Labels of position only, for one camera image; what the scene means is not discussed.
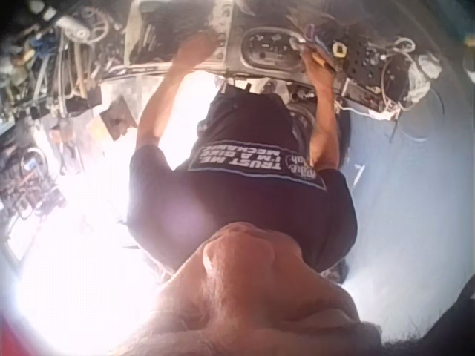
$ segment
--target t-shirt sleeve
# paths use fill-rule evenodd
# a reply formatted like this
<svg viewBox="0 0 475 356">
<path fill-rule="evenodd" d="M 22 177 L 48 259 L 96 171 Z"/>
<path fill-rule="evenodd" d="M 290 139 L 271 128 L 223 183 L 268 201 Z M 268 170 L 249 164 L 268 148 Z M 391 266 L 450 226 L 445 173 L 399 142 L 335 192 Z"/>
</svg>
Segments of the t-shirt sleeve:
<svg viewBox="0 0 475 356">
<path fill-rule="evenodd" d="M 358 223 L 353 199 L 344 175 L 333 169 L 318 173 L 327 187 L 330 219 L 327 226 L 327 238 L 320 250 L 315 269 L 325 271 L 345 257 L 353 247 L 358 232 Z"/>
<path fill-rule="evenodd" d="M 158 240 L 160 212 L 166 208 L 173 191 L 173 171 L 165 155 L 155 145 L 141 147 L 130 164 L 127 225 L 134 239 L 153 258 L 167 263 L 162 256 L 166 241 Z"/>
</svg>

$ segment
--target gray floor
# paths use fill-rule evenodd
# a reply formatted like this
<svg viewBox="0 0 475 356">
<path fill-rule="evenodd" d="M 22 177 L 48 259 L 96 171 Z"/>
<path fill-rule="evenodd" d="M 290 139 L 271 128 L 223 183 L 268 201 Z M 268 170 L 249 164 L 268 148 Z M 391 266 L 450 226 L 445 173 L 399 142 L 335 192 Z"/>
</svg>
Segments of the gray floor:
<svg viewBox="0 0 475 356">
<path fill-rule="evenodd" d="M 450 40 L 432 45 L 456 48 Z M 345 287 L 386 340 L 424 334 L 474 274 L 474 87 L 459 76 L 456 53 L 445 54 L 440 98 L 431 91 L 405 113 L 392 140 L 393 123 L 352 117 L 344 173 L 359 233 Z"/>
</svg>

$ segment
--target nose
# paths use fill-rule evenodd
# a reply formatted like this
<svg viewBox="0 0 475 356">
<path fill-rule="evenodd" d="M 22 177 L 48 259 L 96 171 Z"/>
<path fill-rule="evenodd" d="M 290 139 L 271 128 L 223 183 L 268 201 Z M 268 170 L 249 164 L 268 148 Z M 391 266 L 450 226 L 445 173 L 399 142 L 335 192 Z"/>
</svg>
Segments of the nose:
<svg viewBox="0 0 475 356">
<path fill-rule="evenodd" d="M 206 270 L 233 265 L 240 265 L 245 269 L 272 265 L 275 258 L 274 248 L 271 242 L 259 237 L 262 234 L 265 232 L 252 225 L 240 225 L 225 230 L 220 237 L 205 246 L 203 263 Z"/>
<path fill-rule="evenodd" d="M 206 294 L 216 319 L 223 323 L 262 320 L 272 293 L 274 248 L 251 233 L 252 228 L 229 229 L 203 250 Z"/>
</svg>

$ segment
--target person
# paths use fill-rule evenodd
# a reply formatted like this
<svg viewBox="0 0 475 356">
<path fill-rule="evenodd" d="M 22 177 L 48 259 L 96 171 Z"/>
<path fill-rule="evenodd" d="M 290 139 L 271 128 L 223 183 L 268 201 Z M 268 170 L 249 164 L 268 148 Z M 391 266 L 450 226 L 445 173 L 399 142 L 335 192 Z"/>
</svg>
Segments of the person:
<svg viewBox="0 0 475 356">
<path fill-rule="evenodd" d="M 172 171 L 158 148 L 180 83 L 216 44 L 211 31 L 186 41 L 145 106 L 130 164 L 129 229 L 172 273 L 216 231 L 236 222 L 287 234 L 308 266 L 325 271 L 351 249 L 357 223 L 338 171 L 333 75 L 310 52 L 302 56 L 318 102 L 308 147 L 294 135 L 297 120 L 279 96 L 228 85 L 210 105 L 189 159 Z"/>
<path fill-rule="evenodd" d="M 402 355 L 400 345 L 384 353 L 379 329 L 319 274 L 354 243 L 356 217 L 337 169 L 333 76 L 311 53 L 302 56 L 318 94 L 318 130 L 308 164 L 281 102 L 232 88 L 211 105 L 191 158 L 168 167 L 157 144 L 174 97 L 214 46 L 211 33 L 183 44 L 140 120 L 130 229 L 173 277 L 116 353 Z"/>
</svg>

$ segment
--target black t-shirt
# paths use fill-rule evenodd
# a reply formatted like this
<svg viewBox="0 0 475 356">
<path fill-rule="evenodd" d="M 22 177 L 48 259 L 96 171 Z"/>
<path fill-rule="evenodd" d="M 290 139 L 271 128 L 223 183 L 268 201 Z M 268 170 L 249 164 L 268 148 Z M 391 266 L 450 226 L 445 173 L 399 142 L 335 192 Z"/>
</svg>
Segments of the black t-shirt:
<svg viewBox="0 0 475 356">
<path fill-rule="evenodd" d="M 293 237 L 317 271 L 350 250 L 356 215 L 345 178 L 307 164 L 279 99 L 232 88 L 206 123 L 175 171 L 153 145 L 132 157 L 128 224 L 152 257 L 177 269 L 217 230 L 241 221 Z"/>
</svg>

